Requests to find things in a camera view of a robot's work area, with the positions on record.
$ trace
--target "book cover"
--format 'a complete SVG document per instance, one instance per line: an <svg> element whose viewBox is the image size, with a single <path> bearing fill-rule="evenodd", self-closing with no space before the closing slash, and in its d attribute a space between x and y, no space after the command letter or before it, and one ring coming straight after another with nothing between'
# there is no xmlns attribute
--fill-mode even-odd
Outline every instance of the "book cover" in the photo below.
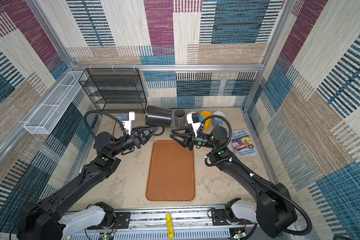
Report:
<svg viewBox="0 0 360 240"><path fill-rule="evenodd" d="M247 129L232 131L231 143L237 157L245 157L257 154Z"/></svg>

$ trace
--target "wire mesh rack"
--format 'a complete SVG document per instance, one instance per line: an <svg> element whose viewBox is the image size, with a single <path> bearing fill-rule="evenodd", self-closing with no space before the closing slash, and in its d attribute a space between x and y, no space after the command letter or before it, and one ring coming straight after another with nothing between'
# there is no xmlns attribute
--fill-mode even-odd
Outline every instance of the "wire mesh rack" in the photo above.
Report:
<svg viewBox="0 0 360 240"><path fill-rule="evenodd" d="M50 134L80 90L81 71L69 72L31 116L24 128L31 134Z"/></svg>
<svg viewBox="0 0 360 240"><path fill-rule="evenodd" d="M83 75L79 83L99 110L145 113L147 99L138 69L87 68Z"/></svg>

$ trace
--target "white mesh basket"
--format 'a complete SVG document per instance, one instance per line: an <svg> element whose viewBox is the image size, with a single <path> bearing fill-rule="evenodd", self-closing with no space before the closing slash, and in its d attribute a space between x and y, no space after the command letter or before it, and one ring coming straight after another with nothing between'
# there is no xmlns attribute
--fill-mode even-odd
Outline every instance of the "white mesh basket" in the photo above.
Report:
<svg viewBox="0 0 360 240"><path fill-rule="evenodd" d="M71 71L35 111L24 128L31 134L50 134L69 104L80 90L81 81L87 79L80 71Z"/></svg>

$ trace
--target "brown tray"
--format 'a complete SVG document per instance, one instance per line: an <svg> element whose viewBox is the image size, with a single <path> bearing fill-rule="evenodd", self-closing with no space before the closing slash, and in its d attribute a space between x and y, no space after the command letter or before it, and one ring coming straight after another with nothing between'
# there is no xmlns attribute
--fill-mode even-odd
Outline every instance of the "brown tray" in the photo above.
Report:
<svg viewBox="0 0 360 240"><path fill-rule="evenodd" d="M147 199L191 201L194 198L193 151L173 140L155 141L149 168Z"/></svg>

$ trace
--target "fabric wall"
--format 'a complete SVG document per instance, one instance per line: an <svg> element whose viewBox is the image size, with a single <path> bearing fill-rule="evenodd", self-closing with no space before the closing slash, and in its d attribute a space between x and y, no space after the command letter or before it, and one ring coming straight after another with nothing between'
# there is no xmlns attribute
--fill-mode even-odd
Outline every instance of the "fabric wall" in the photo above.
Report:
<svg viewBox="0 0 360 240"><path fill-rule="evenodd" d="M259 64L283 0L40 0L79 65Z"/></svg>
<svg viewBox="0 0 360 240"><path fill-rule="evenodd" d="M248 113L272 174L306 239L360 240L360 0L298 0L270 63Z"/></svg>
<svg viewBox="0 0 360 240"><path fill-rule="evenodd" d="M283 3L40 1L79 65L260 64ZM252 72L141 75L148 104L165 108L241 107L253 81Z"/></svg>
<svg viewBox="0 0 360 240"><path fill-rule="evenodd" d="M27 3L0 1L0 142L66 69Z"/></svg>
<svg viewBox="0 0 360 240"><path fill-rule="evenodd" d="M163 108L243 107L257 72L140 72L149 105Z"/></svg>
<svg viewBox="0 0 360 240"><path fill-rule="evenodd" d="M93 109L81 89L50 135L27 133L6 158L0 166L0 232L10 232L25 202L38 202L74 177L90 137L83 115ZM88 117L92 128L97 118Z"/></svg>
<svg viewBox="0 0 360 240"><path fill-rule="evenodd" d="M0 142L33 108L67 65L24 0L0 0ZM65 185L90 137L80 90L50 135L27 133L0 166L0 232L10 232L26 201ZM97 116L91 116L94 126Z"/></svg>

